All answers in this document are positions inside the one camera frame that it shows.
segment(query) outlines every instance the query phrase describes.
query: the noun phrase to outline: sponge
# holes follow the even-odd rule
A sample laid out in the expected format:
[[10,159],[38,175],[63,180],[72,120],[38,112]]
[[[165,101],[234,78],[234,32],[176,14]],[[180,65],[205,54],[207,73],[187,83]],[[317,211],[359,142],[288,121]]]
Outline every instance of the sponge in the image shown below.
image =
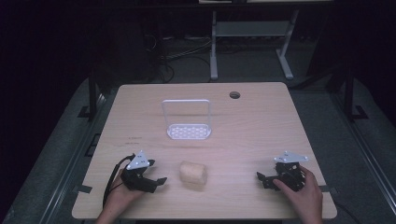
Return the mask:
[[199,163],[183,161],[180,164],[180,179],[183,182],[204,185],[207,180],[206,167]]

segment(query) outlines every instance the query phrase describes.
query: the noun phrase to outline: circular hole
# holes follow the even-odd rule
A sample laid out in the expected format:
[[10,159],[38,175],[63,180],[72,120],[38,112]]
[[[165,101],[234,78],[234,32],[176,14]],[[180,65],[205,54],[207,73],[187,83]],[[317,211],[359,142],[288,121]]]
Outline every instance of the circular hole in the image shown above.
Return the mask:
[[241,97],[241,94],[237,91],[232,91],[230,92],[230,97],[233,99],[238,99],[239,97]]

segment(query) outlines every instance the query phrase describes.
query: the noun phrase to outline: table top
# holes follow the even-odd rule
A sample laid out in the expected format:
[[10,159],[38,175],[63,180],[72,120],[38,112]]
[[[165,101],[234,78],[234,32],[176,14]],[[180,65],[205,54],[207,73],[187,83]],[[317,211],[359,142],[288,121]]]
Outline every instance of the table top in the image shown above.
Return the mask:
[[[233,91],[239,92],[238,99],[230,97]],[[207,139],[173,140],[167,135],[162,101],[181,99],[210,101],[212,132]],[[92,191],[78,194],[73,217],[97,218],[114,166],[140,150],[156,161],[144,176],[167,181],[135,201],[121,215],[124,218],[296,218],[287,198],[264,189],[256,176],[276,175],[274,157],[285,150],[307,156],[309,161],[301,164],[315,174],[319,185],[326,185],[283,83],[125,85],[118,91],[83,182]],[[181,182],[183,161],[206,166],[205,185]],[[335,217],[330,193],[323,196],[323,217]]]

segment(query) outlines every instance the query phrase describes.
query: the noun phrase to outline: finger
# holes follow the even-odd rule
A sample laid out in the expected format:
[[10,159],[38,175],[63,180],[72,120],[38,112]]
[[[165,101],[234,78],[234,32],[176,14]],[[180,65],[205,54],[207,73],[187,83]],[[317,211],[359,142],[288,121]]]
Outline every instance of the finger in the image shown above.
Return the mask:
[[282,192],[289,198],[292,194],[295,192],[290,189],[285,183],[283,183],[281,180],[274,179],[273,183],[282,190]]
[[314,173],[310,170],[306,169],[302,165],[300,165],[300,169],[305,173],[305,184],[308,186],[317,185],[317,179],[315,178]]

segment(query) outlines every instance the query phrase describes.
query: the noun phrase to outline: human hand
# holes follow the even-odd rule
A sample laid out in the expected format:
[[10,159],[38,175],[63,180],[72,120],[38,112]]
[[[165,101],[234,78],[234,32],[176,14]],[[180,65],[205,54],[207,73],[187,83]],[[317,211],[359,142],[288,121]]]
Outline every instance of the human hand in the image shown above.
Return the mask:
[[122,212],[128,207],[131,202],[142,196],[145,192],[140,190],[129,190],[125,185],[122,184],[120,174],[123,169],[119,170],[119,173],[114,180],[111,191],[107,196],[105,206],[96,219],[96,224],[109,224],[113,223]]
[[293,191],[278,179],[274,179],[273,182],[290,200],[294,211],[304,224],[321,224],[323,194],[314,174],[301,165],[300,169],[305,173],[305,184],[300,191]]

